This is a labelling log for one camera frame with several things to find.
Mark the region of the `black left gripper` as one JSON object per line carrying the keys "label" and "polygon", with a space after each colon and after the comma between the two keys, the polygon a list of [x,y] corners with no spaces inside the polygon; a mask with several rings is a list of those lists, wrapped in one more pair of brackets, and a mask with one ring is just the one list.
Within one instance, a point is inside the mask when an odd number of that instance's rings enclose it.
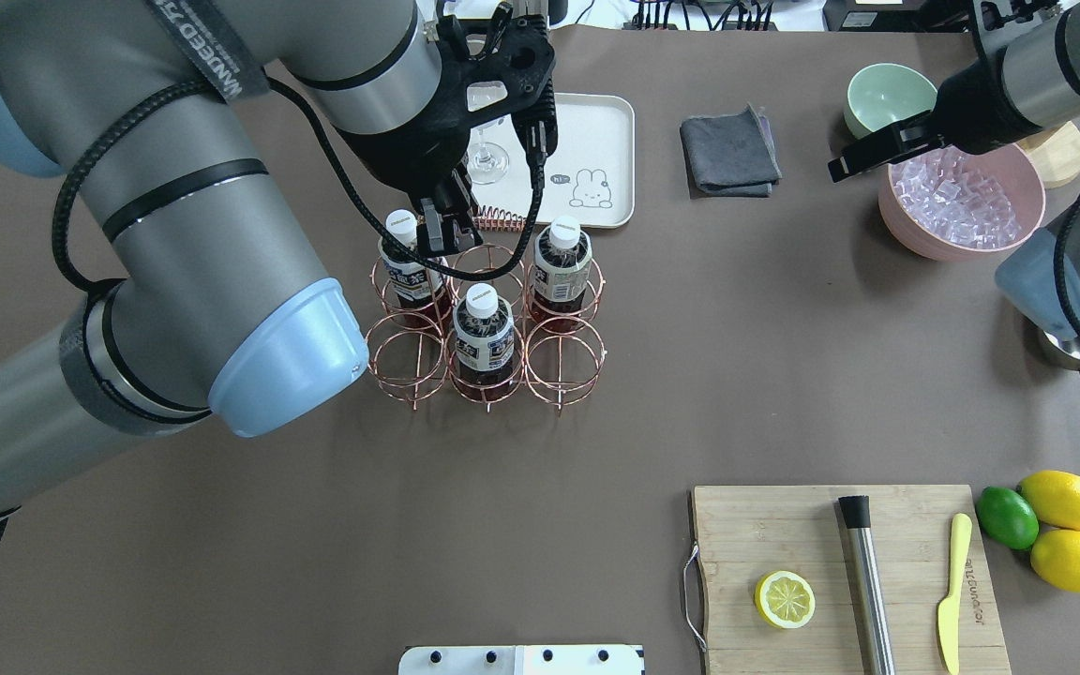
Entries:
{"label": "black left gripper", "polygon": [[[494,13],[462,24],[438,22],[438,85],[421,111],[378,133],[340,127],[374,178],[411,198],[421,258],[474,247],[480,205],[473,195],[474,129],[509,119],[529,171],[542,173],[556,153],[559,129],[551,75],[556,52],[540,14]],[[432,237],[432,227],[438,235]]]}

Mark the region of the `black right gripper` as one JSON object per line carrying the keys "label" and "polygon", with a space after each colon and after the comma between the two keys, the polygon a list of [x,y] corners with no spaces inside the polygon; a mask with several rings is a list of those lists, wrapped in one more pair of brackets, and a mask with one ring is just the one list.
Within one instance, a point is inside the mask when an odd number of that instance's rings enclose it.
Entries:
{"label": "black right gripper", "polygon": [[1028,120],[1008,100],[990,66],[968,66],[939,86],[930,114],[892,121],[846,146],[828,163],[832,183],[934,150],[936,132],[966,154],[982,156],[1026,138]]}

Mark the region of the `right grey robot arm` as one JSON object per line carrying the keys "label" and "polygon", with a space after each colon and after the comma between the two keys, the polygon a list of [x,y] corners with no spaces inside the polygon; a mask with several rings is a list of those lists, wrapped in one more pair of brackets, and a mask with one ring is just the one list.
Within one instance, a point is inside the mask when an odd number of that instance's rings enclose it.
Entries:
{"label": "right grey robot arm", "polygon": [[[939,86],[936,102],[853,141],[829,162],[832,180],[954,148],[982,156],[1047,138],[1080,116],[1080,1],[927,1],[926,22],[964,18],[977,59]],[[995,282],[1024,316],[1059,340],[1080,342],[1080,191],[996,269]]]}

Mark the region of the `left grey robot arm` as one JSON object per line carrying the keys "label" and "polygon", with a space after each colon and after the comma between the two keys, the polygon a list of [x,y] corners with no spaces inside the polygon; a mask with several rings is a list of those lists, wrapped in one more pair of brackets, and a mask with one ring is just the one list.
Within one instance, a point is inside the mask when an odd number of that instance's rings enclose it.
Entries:
{"label": "left grey robot arm", "polygon": [[0,534],[24,501],[218,415],[254,437],[368,349],[232,103],[278,91],[423,218],[384,243],[454,280],[519,264],[558,131],[545,12],[414,1],[0,1],[0,163],[60,178],[73,315],[0,365]]}

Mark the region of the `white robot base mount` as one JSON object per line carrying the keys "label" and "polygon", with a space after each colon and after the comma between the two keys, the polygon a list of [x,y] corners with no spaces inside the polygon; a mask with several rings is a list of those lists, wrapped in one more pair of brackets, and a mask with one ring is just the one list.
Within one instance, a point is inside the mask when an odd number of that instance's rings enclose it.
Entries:
{"label": "white robot base mount", "polygon": [[642,646],[613,642],[539,645],[416,646],[399,674],[644,674]]}

